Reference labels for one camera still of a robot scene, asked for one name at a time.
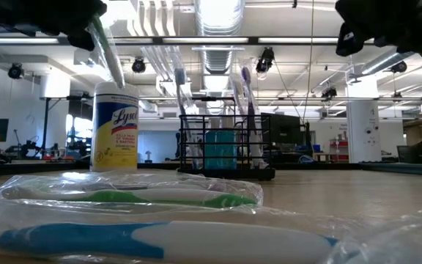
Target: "ventilation duct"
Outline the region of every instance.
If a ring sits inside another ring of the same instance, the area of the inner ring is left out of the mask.
[[[406,52],[403,54],[399,54],[396,52],[396,48],[392,48],[390,51],[385,52],[384,54],[378,56],[377,58],[371,60],[370,62],[367,62],[362,68],[354,75],[351,75],[351,78],[355,77],[361,77],[361,76],[367,76],[367,75],[373,75],[376,74],[382,70],[388,69],[389,67],[392,67],[408,57],[415,54],[414,52]],[[352,65],[349,65],[347,67],[343,67],[341,70],[351,70],[353,68]],[[332,76],[327,78],[326,80],[322,81],[317,87],[323,87],[326,83],[328,85],[335,84],[340,82],[342,79],[345,79],[346,76],[344,74],[334,73]]]
[[[240,33],[243,23],[245,0],[194,0],[196,10],[196,27],[200,36],[235,36]],[[201,60],[203,62],[204,86],[213,91],[209,96],[221,96],[227,88],[228,76],[234,60],[234,51],[226,51],[232,46],[221,46],[223,51],[206,50],[203,47]],[[208,109],[211,114],[220,111],[215,106]]]
[[[372,75],[382,70],[388,69],[399,62],[402,62],[406,58],[412,56],[414,52],[405,52],[403,54],[397,53],[396,48],[392,48],[390,51],[378,56],[371,62],[366,63],[361,68],[363,75]]]

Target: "yellow label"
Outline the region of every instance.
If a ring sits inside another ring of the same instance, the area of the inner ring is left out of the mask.
[[[138,99],[96,95],[91,164],[97,169],[137,167]]]

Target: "green toothbrush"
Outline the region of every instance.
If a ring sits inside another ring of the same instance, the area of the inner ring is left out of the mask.
[[[6,199],[46,199],[67,202],[137,202],[195,205],[210,208],[228,208],[255,205],[250,198],[219,191],[198,189],[160,188],[135,191],[100,190],[80,194],[50,194],[24,187],[4,189]]]

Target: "blue toothbrush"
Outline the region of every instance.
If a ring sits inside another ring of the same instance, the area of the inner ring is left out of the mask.
[[[8,253],[113,255],[167,263],[314,264],[334,243],[308,232],[197,221],[46,224],[0,232],[0,251]]]

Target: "white toothbrush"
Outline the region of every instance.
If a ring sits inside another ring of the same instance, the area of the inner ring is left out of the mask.
[[[314,264],[336,241],[247,224],[46,224],[0,232],[0,251],[32,257],[98,254],[167,263]]]
[[[46,199],[69,202],[155,202],[211,208],[256,204],[256,201],[250,198],[235,194],[178,188],[157,188],[135,191],[100,190],[80,194],[52,194],[30,188],[11,187],[4,189],[2,196],[6,199]]]

